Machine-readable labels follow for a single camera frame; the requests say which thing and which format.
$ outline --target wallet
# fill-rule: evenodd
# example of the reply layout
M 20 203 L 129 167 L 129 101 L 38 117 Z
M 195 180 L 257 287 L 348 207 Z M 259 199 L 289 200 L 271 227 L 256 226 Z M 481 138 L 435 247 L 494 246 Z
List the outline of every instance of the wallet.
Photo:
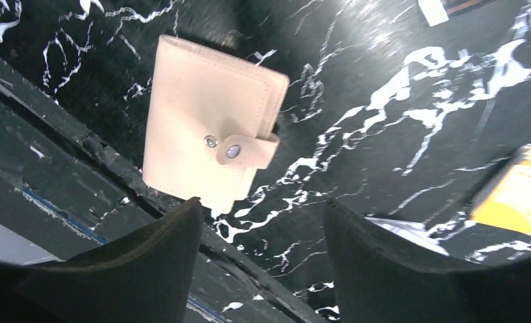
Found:
M 229 213 L 279 145 L 273 133 L 286 75 L 174 36 L 160 36 L 143 180 Z

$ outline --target black marble surface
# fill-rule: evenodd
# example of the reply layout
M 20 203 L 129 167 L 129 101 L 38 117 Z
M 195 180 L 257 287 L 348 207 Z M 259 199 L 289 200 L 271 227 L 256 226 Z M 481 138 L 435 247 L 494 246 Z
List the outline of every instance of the black marble surface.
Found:
M 208 224 L 325 318 L 338 319 L 321 226 L 329 195 L 424 223 L 450 256 L 531 254 L 530 236 L 466 213 L 531 144 L 531 0 L 432 28 L 415 0 L 0 0 L 0 57 L 138 168 L 159 34 L 291 78 L 277 156 L 246 201 Z

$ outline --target metal snap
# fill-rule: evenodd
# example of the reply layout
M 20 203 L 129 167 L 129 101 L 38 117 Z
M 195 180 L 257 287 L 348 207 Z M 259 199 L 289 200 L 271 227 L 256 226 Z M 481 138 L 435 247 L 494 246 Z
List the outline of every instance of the metal snap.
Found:
M 227 156 L 227 158 L 235 158 L 235 157 L 238 157 L 241 152 L 242 152 L 241 146 L 233 145 L 225 152 L 225 155 Z
M 215 146 L 217 146 L 217 139 L 212 135 L 204 137 L 204 142 L 206 143 L 206 146 L 210 148 L 215 148 Z

